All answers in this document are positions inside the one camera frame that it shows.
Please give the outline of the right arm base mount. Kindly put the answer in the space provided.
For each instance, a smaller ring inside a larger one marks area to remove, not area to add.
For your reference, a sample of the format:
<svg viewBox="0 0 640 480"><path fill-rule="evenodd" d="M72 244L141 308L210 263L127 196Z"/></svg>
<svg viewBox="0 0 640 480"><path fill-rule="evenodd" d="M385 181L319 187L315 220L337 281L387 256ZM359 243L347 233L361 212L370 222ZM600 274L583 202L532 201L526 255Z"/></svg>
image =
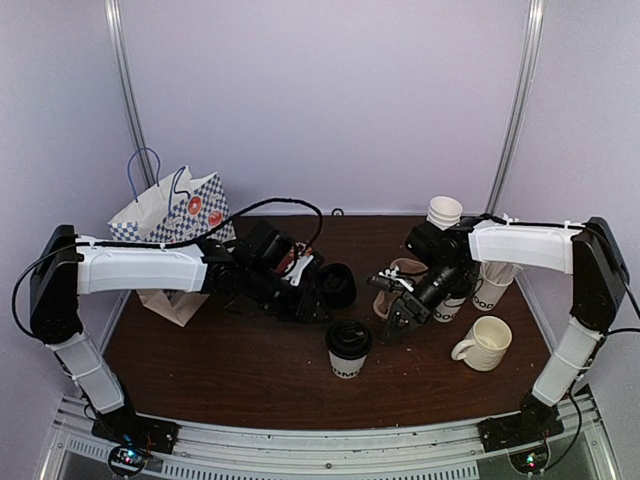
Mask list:
<svg viewBox="0 0 640 480"><path fill-rule="evenodd" d="M505 450L511 466L520 474L540 474L551 464L548 440L565 431L561 420L554 420L542 430L522 425L519 414L487 418L477 424L486 453Z"/></svg>

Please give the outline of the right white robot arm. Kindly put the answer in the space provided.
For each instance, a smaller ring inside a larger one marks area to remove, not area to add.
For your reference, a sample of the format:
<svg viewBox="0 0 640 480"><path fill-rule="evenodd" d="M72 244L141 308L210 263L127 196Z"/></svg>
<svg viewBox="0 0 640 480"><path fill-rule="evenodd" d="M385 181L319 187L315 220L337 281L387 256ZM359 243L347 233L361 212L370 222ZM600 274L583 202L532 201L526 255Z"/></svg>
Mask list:
<svg viewBox="0 0 640 480"><path fill-rule="evenodd" d="M368 281L399 293L383 330L387 342L422 327L482 263L533 266L572 277L566 331L512 423L519 440L535 440L550 426L550 410L594 357L629 295L629 272L607 221L531 223L482 214L465 216L445 230L423 221L412 228L405 246L427 268L420 281L408 282L395 270Z"/></svg>

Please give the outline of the white paper coffee cup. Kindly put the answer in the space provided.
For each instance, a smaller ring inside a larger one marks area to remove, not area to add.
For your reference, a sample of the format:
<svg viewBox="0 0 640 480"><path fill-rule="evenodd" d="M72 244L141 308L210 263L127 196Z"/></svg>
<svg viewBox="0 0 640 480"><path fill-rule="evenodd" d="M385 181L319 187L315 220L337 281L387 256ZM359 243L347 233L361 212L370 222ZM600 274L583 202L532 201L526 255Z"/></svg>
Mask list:
<svg viewBox="0 0 640 480"><path fill-rule="evenodd" d="M433 318L440 323L451 322L466 302L466 297L450 297L440 303L433 312Z"/></svg>

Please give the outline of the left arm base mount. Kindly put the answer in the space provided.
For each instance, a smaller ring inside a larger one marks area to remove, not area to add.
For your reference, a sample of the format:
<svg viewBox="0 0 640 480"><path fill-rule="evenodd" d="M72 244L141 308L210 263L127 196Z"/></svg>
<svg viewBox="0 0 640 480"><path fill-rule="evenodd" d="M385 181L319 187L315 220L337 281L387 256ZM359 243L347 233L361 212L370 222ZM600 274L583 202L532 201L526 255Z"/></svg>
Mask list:
<svg viewBox="0 0 640 480"><path fill-rule="evenodd" d="M140 474L157 454L171 454L177 441L179 426L175 422L147 417L109 425L104 416L93 421L93 436L111 441L107 466L121 478Z"/></svg>

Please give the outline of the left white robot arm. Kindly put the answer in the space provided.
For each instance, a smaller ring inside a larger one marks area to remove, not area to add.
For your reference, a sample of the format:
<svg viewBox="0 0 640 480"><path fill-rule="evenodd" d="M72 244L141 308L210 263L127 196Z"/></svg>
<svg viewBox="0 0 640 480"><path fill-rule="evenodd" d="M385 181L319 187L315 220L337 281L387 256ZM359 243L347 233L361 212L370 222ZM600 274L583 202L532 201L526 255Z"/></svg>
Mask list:
<svg viewBox="0 0 640 480"><path fill-rule="evenodd" d="M314 281L321 263L312 249L266 221L239 239L175 244L103 241L62 225L28 269L29 327L105 415L106 429L133 444L143 436L143 421L127 409L124 387L85 333L79 296L118 290L224 293L246 297L280 321L323 324L332 315Z"/></svg>

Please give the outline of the brown cardboard cup carrier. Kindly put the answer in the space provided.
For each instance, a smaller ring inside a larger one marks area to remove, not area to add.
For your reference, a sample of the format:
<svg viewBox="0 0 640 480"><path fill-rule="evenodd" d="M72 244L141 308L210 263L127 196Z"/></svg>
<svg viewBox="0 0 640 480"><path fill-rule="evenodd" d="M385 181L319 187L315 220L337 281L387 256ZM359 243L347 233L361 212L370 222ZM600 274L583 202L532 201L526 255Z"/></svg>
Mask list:
<svg viewBox="0 0 640 480"><path fill-rule="evenodd" d="M393 260L389 266L389 269L397 269L399 271L399 274L407 282L416 284L424 277L427 271L427 266L418 260L401 257ZM380 290L373 301L372 308L374 313L382 320L386 320L388 318L392 303L401 295L403 291L404 288L398 282L393 283L393 287L391 290Z"/></svg>

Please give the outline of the blue checkered paper bag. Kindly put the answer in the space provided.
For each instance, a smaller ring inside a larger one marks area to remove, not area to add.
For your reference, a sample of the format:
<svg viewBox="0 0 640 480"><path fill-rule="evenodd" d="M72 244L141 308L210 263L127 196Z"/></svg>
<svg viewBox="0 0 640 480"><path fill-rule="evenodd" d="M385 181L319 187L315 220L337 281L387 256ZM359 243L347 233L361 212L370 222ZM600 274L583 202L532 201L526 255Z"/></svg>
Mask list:
<svg viewBox="0 0 640 480"><path fill-rule="evenodd" d="M221 177L214 172L194 178L187 165L157 177L108 221L116 241L176 243L196 238L230 217ZM206 294L146 289L137 292L142 305L184 327L208 299Z"/></svg>

